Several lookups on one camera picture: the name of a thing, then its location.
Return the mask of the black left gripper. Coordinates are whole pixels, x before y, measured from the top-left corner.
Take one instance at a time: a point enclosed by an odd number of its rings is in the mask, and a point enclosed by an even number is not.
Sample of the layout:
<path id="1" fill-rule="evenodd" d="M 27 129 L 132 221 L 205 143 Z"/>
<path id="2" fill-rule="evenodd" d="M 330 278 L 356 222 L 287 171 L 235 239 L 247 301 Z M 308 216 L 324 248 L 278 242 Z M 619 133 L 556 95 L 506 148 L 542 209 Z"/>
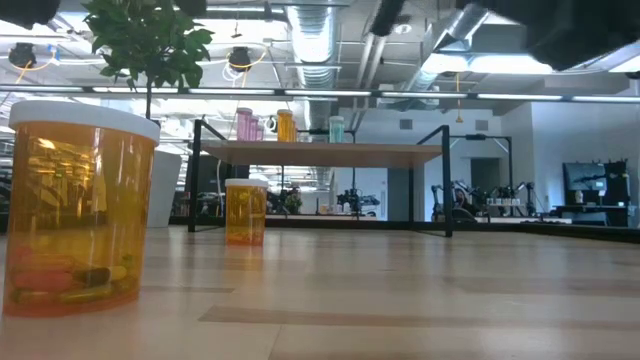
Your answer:
<path id="1" fill-rule="evenodd" d="M 22 28 L 46 25 L 56 15 L 61 0 L 0 0 L 0 20 Z"/>

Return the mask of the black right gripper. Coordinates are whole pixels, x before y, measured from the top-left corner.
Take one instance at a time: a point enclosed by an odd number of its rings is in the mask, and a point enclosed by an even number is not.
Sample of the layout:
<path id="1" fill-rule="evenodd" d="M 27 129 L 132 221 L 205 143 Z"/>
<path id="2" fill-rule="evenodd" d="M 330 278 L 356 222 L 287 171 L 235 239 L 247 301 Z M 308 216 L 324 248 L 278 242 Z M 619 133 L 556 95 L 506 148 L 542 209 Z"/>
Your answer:
<path id="1" fill-rule="evenodd" d="M 640 40 L 640 0 L 456 0 L 526 28 L 524 48 L 537 61 L 567 70 Z"/>

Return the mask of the large orange medicine bottle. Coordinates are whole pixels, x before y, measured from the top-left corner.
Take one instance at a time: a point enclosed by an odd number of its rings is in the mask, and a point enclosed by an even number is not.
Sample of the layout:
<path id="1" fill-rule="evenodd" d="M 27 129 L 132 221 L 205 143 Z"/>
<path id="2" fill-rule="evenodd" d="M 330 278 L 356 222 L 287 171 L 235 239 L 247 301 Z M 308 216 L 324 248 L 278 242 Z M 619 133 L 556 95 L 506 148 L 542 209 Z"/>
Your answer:
<path id="1" fill-rule="evenodd" d="M 257 179 L 225 182 L 225 240 L 231 245 L 261 246 L 264 241 L 268 183 Z"/>
<path id="2" fill-rule="evenodd" d="M 137 300 L 159 126 L 45 100 L 14 104 L 8 125 L 4 314 L 58 317 Z"/>

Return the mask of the green leafy plant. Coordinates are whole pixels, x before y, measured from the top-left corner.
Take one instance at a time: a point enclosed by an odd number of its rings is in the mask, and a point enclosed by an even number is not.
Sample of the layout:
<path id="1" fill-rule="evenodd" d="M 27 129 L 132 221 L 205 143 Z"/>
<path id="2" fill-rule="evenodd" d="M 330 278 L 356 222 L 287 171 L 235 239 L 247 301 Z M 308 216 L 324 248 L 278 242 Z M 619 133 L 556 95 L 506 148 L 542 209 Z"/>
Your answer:
<path id="1" fill-rule="evenodd" d="M 209 60 L 214 33 L 182 12 L 173 0 L 89 0 L 84 23 L 100 49 L 102 76 L 123 78 L 130 89 L 146 90 L 145 117 L 151 117 L 152 91 L 165 85 L 197 88 Z"/>

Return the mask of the bright ceiling light panel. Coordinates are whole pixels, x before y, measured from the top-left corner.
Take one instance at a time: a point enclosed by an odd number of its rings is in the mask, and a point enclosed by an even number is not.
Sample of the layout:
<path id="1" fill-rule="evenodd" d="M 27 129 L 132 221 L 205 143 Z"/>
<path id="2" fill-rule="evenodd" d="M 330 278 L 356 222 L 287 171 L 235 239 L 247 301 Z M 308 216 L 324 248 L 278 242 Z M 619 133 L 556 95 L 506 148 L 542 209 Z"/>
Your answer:
<path id="1" fill-rule="evenodd" d="M 474 72 L 486 74 L 546 75 L 551 66 L 529 55 L 453 55 L 432 54 L 421 70 L 426 73 Z"/>

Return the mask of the long ceiling light bar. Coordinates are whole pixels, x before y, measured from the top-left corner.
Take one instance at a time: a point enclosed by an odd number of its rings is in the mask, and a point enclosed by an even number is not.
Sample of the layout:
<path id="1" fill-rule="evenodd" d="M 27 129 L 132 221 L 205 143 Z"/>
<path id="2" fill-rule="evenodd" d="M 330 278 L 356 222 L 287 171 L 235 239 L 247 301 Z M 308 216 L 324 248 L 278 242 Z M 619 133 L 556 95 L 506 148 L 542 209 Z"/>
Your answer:
<path id="1" fill-rule="evenodd" d="M 0 92 L 5 93 L 43 93 L 64 94 L 88 97 L 129 96 L 145 97 L 146 90 L 116 86 L 53 86 L 0 84 Z M 404 92 L 380 90 L 313 90 L 313 89 L 267 89 L 267 88 L 160 88 L 152 91 L 153 96 L 161 98 L 199 97 L 199 98 L 302 98 L 305 100 L 335 100 L 338 98 L 374 98 L 392 100 L 470 100 L 470 101 L 526 101 L 558 103 L 602 103 L 640 105 L 640 96 L 609 95 L 547 95 L 547 94 L 504 94 L 472 92 Z"/>

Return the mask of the silver slanted ceiling duct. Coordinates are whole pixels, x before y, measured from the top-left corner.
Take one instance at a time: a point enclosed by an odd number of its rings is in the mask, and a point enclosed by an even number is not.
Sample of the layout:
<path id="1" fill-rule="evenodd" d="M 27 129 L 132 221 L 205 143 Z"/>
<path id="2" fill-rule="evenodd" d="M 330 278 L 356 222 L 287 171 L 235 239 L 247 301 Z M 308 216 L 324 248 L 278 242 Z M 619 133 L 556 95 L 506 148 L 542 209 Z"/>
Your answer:
<path id="1" fill-rule="evenodd" d="M 468 59 L 463 52 L 471 49 L 473 35 L 488 17 L 488 9 L 471 3 L 430 24 L 421 43 L 420 66 L 403 89 L 425 92 L 440 74 L 465 72 Z"/>

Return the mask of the silver round ceiling duct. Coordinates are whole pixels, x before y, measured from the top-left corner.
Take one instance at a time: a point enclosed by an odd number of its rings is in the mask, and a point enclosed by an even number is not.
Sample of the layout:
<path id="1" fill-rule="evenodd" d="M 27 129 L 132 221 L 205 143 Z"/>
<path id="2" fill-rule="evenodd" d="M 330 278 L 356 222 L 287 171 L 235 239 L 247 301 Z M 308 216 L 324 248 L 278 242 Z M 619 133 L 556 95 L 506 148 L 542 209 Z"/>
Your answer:
<path id="1" fill-rule="evenodd" d="M 313 5 L 289 6 L 291 44 L 298 82 L 304 90 L 328 90 L 336 86 L 337 10 Z"/>

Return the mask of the black metal gantry frame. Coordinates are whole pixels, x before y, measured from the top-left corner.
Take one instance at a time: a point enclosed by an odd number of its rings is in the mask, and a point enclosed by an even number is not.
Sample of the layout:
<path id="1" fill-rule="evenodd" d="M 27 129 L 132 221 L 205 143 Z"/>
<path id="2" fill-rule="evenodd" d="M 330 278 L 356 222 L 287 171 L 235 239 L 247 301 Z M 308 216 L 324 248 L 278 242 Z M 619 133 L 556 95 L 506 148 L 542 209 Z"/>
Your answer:
<path id="1" fill-rule="evenodd" d="M 480 133 L 467 135 L 450 135 L 448 128 L 442 133 L 441 156 L 442 156 L 442 176 L 443 176 L 443 197 L 442 204 L 450 206 L 455 201 L 456 187 L 462 188 L 468 195 L 474 197 L 480 204 L 487 205 L 489 200 L 499 192 L 500 187 L 494 187 L 490 192 L 481 192 L 478 188 L 467 188 L 464 184 L 458 183 L 451 179 L 451 148 L 459 140 L 466 141 L 487 141 L 493 140 L 508 155 L 508 180 L 509 180 L 509 198 L 514 196 L 514 180 L 513 180 L 513 155 L 512 155 L 512 138 L 510 136 L 489 136 Z"/>

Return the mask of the wooden shelf with black frame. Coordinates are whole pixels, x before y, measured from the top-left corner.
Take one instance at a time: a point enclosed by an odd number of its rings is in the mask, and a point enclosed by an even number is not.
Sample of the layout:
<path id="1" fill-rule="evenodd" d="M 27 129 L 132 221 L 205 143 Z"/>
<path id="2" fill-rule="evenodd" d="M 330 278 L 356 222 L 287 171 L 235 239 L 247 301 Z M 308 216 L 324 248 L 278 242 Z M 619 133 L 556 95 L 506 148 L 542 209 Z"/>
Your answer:
<path id="1" fill-rule="evenodd" d="M 403 168 L 409 171 L 408 219 L 406 221 L 376 222 L 354 220 L 268 219 L 266 225 L 281 228 L 320 228 L 357 230 L 441 230 L 450 238 L 454 231 L 450 127 L 441 125 L 415 145 L 313 143 L 313 142 L 238 142 L 228 141 L 213 127 L 200 119 L 194 121 L 192 140 L 188 230 L 198 225 L 197 196 L 201 151 L 233 167 L 235 165 L 311 166 L 340 168 Z M 416 220 L 414 214 L 414 169 L 440 156 L 444 184 L 444 215 L 442 223 Z"/>

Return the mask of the black wall monitor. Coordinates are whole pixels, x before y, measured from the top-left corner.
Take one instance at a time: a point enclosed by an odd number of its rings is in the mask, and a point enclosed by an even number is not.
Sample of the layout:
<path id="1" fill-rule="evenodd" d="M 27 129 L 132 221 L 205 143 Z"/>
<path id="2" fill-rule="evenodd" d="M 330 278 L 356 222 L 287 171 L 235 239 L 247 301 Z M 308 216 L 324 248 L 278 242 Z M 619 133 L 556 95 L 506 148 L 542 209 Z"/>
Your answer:
<path id="1" fill-rule="evenodd" d="M 564 163 L 564 187 L 566 191 L 605 191 L 606 169 L 600 163 Z"/>

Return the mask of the black aluminium table frame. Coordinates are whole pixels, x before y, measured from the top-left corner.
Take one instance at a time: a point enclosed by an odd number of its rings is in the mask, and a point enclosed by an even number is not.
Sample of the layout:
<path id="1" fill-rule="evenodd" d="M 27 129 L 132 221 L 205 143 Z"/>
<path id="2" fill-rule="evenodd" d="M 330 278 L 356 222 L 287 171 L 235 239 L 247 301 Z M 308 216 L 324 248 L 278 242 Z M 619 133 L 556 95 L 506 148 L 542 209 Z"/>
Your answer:
<path id="1" fill-rule="evenodd" d="M 640 229 L 559 223 L 455 223 L 454 231 L 513 232 L 640 245 Z"/>

